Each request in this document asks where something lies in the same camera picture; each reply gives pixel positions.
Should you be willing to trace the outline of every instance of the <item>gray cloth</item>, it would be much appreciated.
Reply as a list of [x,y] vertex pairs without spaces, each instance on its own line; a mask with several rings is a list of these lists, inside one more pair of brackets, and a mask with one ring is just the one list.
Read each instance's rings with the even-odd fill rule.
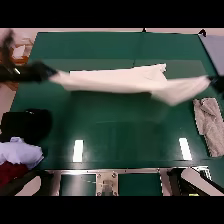
[[210,56],[218,74],[224,76],[224,37],[199,35],[208,55]]
[[224,123],[215,98],[193,100],[196,125],[212,157],[224,155]]

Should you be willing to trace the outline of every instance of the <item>red cloth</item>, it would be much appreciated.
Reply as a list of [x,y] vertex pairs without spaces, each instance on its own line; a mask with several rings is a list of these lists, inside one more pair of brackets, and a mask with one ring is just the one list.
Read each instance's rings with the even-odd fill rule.
[[0,165],[0,187],[9,183],[11,180],[23,177],[28,172],[24,164],[12,164],[8,161]]

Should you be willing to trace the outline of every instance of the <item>table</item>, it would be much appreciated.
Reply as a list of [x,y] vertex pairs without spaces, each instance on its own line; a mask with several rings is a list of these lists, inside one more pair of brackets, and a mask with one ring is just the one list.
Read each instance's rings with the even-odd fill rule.
[[[167,63],[167,78],[216,75],[199,37],[192,34],[132,32],[38,33],[29,62],[56,69],[120,69]],[[208,88],[197,98],[216,97]],[[11,111],[48,109],[53,128],[41,142],[39,169],[115,169],[209,165],[212,179],[224,186],[222,158],[208,156],[198,135],[192,101],[176,107],[148,93],[68,92],[63,87],[20,84]],[[193,157],[184,161],[179,138],[187,138]],[[75,140],[84,140],[83,161],[73,163]]]

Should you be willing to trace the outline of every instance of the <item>floor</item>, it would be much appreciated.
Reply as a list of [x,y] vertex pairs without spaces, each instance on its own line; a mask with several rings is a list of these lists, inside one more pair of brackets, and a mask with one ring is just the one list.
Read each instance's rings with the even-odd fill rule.
[[[141,31],[142,28],[13,28],[16,33],[16,41],[19,42],[23,38],[30,38],[33,42],[37,35],[37,32],[49,31],[49,32],[65,32],[65,31]],[[165,33],[198,33],[201,28],[147,28],[148,32],[165,32]],[[210,35],[221,35],[224,36],[224,28],[207,28],[205,29],[207,34]],[[3,34],[7,31],[7,28],[0,28],[0,39]],[[2,119],[3,113],[10,110],[13,99],[16,92],[12,91],[6,85],[0,85],[0,121]],[[169,194],[169,187],[165,189],[167,194]]]

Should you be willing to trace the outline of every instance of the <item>white wall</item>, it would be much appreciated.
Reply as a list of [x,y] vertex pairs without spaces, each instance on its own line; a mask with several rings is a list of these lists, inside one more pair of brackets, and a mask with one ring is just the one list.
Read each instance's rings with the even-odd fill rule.
[[[8,28],[0,28],[1,36],[7,31]],[[202,28],[147,28],[148,32],[161,32],[161,33],[185,33],[196,34]],[[204,28],[208,35],[224,36],[224,28]],[[32,41],[35,40],[37,32],[47,31],[141,31],[142,28],[13,28],[16,33],[16,40],[19,42],[22,37],[29,37]]]

